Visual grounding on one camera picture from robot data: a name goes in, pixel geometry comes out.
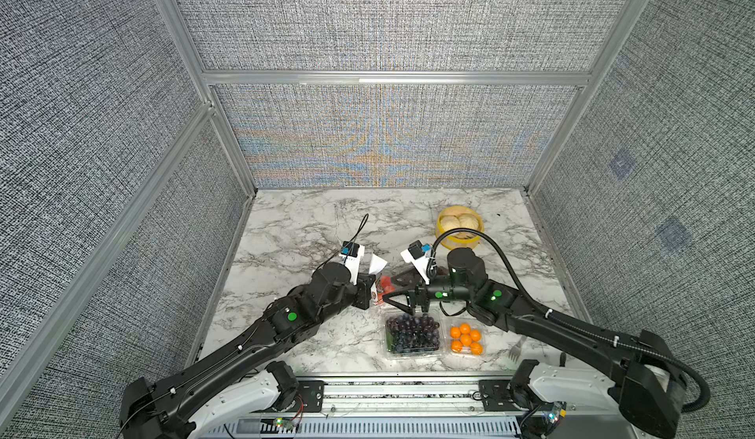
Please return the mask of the white sticker sheet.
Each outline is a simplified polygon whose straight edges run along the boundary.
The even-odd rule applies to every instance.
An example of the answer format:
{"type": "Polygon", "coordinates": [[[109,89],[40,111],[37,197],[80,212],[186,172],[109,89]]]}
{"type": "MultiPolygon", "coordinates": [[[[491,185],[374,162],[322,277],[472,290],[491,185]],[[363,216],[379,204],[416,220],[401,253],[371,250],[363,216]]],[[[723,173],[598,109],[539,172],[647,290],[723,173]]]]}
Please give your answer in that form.
{"type": "Polygon", "coordinates": [[[369,264],[369,274],[378,276],[387,267],[387,261],[373,253],[369,264]]]}

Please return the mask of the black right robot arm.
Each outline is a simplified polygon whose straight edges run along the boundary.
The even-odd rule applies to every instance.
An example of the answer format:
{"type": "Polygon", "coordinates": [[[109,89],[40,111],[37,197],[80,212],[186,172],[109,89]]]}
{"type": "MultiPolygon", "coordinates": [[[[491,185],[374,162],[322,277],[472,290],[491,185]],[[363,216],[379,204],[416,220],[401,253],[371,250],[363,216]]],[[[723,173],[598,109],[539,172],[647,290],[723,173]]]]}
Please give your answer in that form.
{"type": "Polygon", "coordinates": [[[442,275],[434,260],[419,269],[420,282],[386,294],[389,305],[413,315],[432,303],[462,301],[481,323],[546,343],[601,372],[605,390],[633,426],[659,438],[676,436],[680,418],[711,400],[707,381],[677,360],[667,343],[650,331],[633,336],[609,331],[535,301],[516,281],[492,279],[470,248],[454,248],[442,275]]]}

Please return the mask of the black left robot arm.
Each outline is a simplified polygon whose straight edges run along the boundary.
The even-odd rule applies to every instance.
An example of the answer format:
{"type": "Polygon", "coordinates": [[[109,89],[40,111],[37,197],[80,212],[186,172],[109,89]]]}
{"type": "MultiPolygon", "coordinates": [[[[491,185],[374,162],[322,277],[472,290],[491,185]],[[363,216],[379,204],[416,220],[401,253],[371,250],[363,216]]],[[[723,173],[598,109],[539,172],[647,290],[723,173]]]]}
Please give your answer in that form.
{"type": "Polygon", "coordinates": [[[198,438],[247,411],[282,411],[298,381],[279,356],[314,337],[348,307],[368,309],[376,278],[339,263],[273,301],[251,326],[199,362],[167,378],[141,377],[122,397],[122,438],[198,438]]]}

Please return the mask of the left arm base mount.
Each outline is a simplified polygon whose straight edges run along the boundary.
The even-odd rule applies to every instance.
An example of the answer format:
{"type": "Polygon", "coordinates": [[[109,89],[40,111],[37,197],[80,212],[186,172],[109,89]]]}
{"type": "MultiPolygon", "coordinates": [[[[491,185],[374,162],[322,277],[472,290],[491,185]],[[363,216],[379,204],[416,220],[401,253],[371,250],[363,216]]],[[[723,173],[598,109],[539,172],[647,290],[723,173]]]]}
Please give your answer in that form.
{"type": "Polygon", "coordinates": [[[269,408],[271,413],[283,413],[283,415],[294,415],[294,413],[320,413],[324,405],[324,387],[326,382],[322,380],[300,380],[297,393],[288,401],[276,401],[269,408]]]}

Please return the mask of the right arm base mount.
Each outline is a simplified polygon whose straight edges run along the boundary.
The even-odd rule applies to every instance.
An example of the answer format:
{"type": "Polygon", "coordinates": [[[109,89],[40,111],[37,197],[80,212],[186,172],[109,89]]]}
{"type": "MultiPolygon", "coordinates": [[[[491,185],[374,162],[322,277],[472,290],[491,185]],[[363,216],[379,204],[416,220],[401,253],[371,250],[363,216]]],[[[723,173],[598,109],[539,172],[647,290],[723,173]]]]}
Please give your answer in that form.
{"type": "Polygon", "coordinates": [[[487,413],[503,411],[529,411],[528,400],[517,399],[509,388],[506,379],[483,379],[478,382],[478,397],[487,413]]]}

